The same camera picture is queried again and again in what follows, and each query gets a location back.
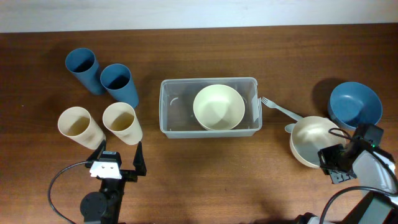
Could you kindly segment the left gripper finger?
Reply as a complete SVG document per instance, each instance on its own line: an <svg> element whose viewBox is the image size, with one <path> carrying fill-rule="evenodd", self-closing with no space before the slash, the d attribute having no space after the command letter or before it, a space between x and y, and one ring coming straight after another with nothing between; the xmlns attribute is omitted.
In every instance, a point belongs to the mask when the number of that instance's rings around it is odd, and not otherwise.
<svg viewBox="0 0 398 224"><path fill-rule="evenodd" d="M106 141L102 140L101 144L98 146L97 149L88 157L88 161L97 161L103 151L106 150Z"/></svg>
<svg viewBox="0 0 398 224"><path fill-rule="evenodd" d="M133 160L133 166L135 167L136 172L145 172L146 171L146 163L144 160L142 143L139 141L136 149L136 153Z"/></svg>

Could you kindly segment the cream bowl front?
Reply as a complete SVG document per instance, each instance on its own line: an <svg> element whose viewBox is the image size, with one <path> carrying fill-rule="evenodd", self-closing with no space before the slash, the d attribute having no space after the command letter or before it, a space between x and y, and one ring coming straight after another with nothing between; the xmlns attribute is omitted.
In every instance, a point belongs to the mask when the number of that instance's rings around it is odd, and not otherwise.
<svg viewBox="0 0 398 224"><path fill-rule="evenodd" d="M320 168L318 151L337 144L346 144L346 139L330 134L331 128L338 128L328 118L308 116L297 121L290 134L290 150L303 165Z"/></svg>

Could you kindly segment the cream bowl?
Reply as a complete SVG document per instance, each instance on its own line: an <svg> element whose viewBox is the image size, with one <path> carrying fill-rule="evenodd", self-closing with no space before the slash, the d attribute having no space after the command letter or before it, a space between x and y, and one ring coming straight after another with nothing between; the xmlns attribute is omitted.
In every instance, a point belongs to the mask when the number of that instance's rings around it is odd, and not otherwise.
<svg viewBox="0 0 398 224"><path fill-rule="evenodd" d="M346 144L346 139L330 134L331 128L338 128L328 118L308 116L297 121L290 134L290 150L303 165L320 168L318 151L337 144Z"/></svg>
<svg viewBox="0 0 398 224"><path fill-rule="evenodd" d="M244 117L246 107L242 96L227 85L209 85L198 92L193 112L199 124L209 131L235 128Z"/></svg>

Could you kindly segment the white plastic spoon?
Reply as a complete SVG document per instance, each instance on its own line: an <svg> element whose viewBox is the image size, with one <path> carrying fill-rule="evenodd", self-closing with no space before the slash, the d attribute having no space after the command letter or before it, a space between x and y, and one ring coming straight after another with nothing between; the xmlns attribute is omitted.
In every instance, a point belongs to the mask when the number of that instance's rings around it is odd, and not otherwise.
<svg viewBox="0 0 398 224"><path fill-rule="evenodd" d="M284 129L287 133L291 133L293 131L294 127L295 127L295 123L291 123L291 124L286 125Z"/></svg>

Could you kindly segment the blue bowl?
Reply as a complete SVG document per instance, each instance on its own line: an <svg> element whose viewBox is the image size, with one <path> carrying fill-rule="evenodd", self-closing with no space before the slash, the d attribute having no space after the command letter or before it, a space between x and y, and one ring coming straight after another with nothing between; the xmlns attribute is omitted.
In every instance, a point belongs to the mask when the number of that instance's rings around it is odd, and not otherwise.
<svg viewBox="0 0 398 224"><path fill-rule="evenodd" d="M380 122L382 102L368 86L358 82L344 82L336 86L328 101L330 119L339 127L355 130L359 124Z"/></svg>

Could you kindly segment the white plastic fork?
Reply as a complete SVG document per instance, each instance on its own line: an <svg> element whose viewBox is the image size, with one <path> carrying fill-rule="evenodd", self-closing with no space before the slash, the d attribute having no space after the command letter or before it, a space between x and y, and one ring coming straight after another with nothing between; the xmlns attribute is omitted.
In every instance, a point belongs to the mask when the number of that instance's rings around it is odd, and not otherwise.
<svg viewBox="0 0 398 224"><path fill-rule="evenodd" d="M271 101L271 100L269 100L269 99L267 99L265 97L261 97L261 102L265 106L267 106L268 108L277 109L277 110L283 112L284 114L286 114L287 116L289 116L290 118L292 118L292 119L294 119L296 121L299 121L299 120L303 119L302 116L300 116L300 115L298 115L298 114L296 114L294 112L291 112L291 111L289 111L289 110L277 105L276 103L274 103L273 101Z"/></svg>

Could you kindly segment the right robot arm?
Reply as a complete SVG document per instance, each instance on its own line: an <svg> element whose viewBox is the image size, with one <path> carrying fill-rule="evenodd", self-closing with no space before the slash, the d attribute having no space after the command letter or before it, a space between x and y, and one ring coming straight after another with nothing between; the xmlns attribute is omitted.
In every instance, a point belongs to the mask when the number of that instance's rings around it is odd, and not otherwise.
<svg viewBox="0 0 398 224"><path fill-rule="evenodd" d="M299 215L293 222L298 224L326 223L326 213L332 203L341 195L360 190L364 197L347 214L341 223L385 223L397 224L397 177L395 161L391 154L382 150L379 144L384 130L374 124L359 124L354 134L346 131L332 135L345 138L345 146L337 144L318 152L320 168L329 175L334 184L358 179L360 186L348 187L334 194L318 217L312 213Z"/></svg>

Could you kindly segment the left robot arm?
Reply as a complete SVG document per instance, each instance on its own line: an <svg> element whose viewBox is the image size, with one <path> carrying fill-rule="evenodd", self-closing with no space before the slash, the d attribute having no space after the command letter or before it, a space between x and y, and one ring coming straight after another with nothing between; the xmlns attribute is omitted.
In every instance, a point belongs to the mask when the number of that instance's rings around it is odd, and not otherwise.
<svg viewBox="0 0 398 224"><path fill-rule="evenodd" d="M87 194L81 201L80 212L85 223L117 223L124 196L126 182L137 182L139 176L147 174L142 143L137 145L133 160L134 170L121 168L118 152L106 150L106 141L87 158L90 175L101 181L98 191Z"/></svg>

